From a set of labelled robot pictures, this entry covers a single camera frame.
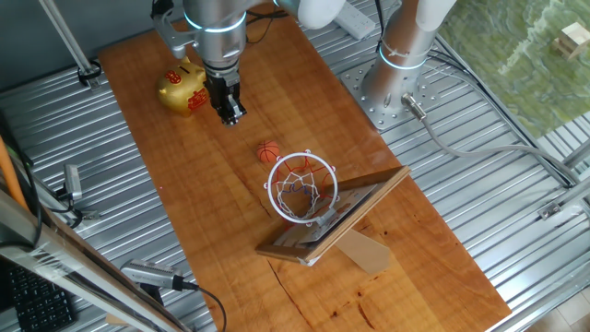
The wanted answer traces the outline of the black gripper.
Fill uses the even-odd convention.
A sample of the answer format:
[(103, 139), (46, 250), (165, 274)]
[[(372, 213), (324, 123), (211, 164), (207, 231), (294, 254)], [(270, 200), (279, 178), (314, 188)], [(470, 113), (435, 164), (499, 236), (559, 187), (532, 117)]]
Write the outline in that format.
[(239, 63), (228, 66), (205, 63), (205, 70), (206, 89), (212, 107), (224, 125), (236, 125), (247, 113), (240, 101)]

